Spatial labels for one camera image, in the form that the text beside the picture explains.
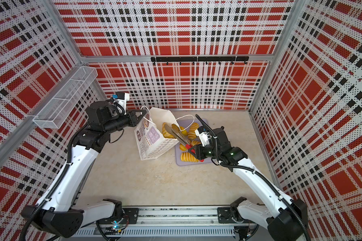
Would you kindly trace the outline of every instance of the metal wire basket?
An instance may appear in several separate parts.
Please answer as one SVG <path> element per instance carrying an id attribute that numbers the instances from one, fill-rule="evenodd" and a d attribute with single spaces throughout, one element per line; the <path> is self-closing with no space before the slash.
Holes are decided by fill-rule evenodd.
<path id="1" fill-rule="evenodd" d="M 81 66 L 36 115 L 34 122 L 41 128 L 59 129 L 97 76 L 94 67 Z"/>

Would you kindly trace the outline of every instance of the printed cartoon logo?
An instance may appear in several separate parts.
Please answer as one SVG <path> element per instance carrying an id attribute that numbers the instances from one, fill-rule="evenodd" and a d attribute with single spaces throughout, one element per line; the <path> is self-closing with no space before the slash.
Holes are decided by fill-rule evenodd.
<path id="1" fill-rule="evenodd" d="M 149 114 L 146 114 L 146 115 L 145 115 L 145 118 L 146 118 L 146 119 L 144 119 L 144 127 L 145 127 L 145 128 L 148 128 L 148 127 L 149 127 L 148 119 L 150 118 Z"/>
<path id="2" fill-rule="evenodd" d="M 137 137 L 138 137 L 138 141 L 141 141 L 141 134 L 139 133 L 139 131 L 137 131 Z"/>

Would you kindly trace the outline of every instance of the red plaid pattern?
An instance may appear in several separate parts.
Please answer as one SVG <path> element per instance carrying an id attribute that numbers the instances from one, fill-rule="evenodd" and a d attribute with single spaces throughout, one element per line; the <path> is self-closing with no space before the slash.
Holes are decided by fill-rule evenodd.
<path id="1" fill-rule="evenodd" d="M 93 63 L 107 96 L 130 93 L 128 108 L 248 109 L 267 62 Z"/>
<path id="2" fill-rule="evenodd" d="M 54 0 L 82 55 L 271 54 L 293 0 Z"/>
<path id="3" fill-rule="evenodd" d="M 87 121 L 85 109 L 97 95 L 89 88 L 58 130 L 35 128 L 0 168 L 0 240 L 17 240 L 25 220 L 20 212 L 34 205 L 67 159 L 71 136 Z M 47 233 L 31 226 L 27 240 L 43 241 Z"/>
<path id="4" fill-rule="evenodd" d="M 21 2 L 0 2 L 0 144 L 76 64 L 41 2 Z"/>
<path id="5" fill-rule="evenodd" d="M 314 240 L 362 240 L 362 1 L 309 1 L 254 115 Z"/>

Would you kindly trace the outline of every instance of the beige floor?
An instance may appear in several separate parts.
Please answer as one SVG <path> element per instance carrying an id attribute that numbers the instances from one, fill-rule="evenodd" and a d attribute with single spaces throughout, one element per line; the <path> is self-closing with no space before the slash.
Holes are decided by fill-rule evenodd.
<path id="1" fill-rule="evenodd" d="M 173 112 L 199 114 L 212 128 L 225 127 L 233 147 L 240 147 L 268 178 L 270 172 L 246 111 Z M 107 143 L 97 157 L 77 205 L 104 198 L 122 205 L 228 205 L 240 196 L 261 202 L 251 188 L 227 168 L 213 164 L 177 166 L 174 148 L 155 160 L 141 161 L 133 134 L 125 128 L 116 143 Z M 115 140 L 120 133 L 113 133 Z"/>

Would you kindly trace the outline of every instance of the red tong handle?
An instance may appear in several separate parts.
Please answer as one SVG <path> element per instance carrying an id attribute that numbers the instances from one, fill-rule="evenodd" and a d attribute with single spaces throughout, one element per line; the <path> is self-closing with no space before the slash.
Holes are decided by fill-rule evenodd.
<path id="1" fill-rule="evenodd" d="M 186 148 L 188 148 L 188 149 L 192 148 L 192 146 L 191 146 L 191 145 L 189 145 L 189 144 L 187 144 L 185 147 L 186 147 Z"/>

